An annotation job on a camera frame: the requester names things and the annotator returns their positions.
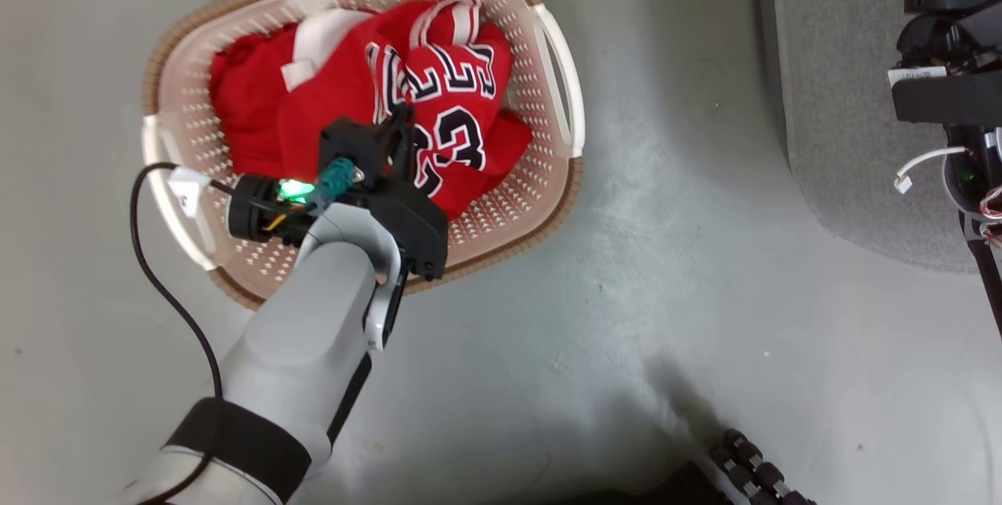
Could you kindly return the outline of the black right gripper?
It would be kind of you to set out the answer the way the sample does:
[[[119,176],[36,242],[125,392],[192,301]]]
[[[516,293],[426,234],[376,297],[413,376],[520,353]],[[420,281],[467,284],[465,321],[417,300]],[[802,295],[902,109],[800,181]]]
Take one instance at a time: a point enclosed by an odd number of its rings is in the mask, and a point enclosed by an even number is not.
[[[974,8],[984,0],[904,0],[914,17],[899,34],[901,58],[888,70],[902,122],[998,127],[1001,122],[999,10]]]

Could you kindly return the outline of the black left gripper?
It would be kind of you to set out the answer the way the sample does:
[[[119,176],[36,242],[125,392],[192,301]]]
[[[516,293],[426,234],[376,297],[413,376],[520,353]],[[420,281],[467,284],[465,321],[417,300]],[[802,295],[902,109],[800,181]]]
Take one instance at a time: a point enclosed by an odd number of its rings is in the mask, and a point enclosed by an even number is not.
[[[444,212],[412,184],[416,175],[414,127],[410,105],[392,106],[377,131],[387,153],[387,173],[372,188],[354,186],[344,202],[369,210],[396,241],[405,272],[440,280],[448,257],[448,221]]]

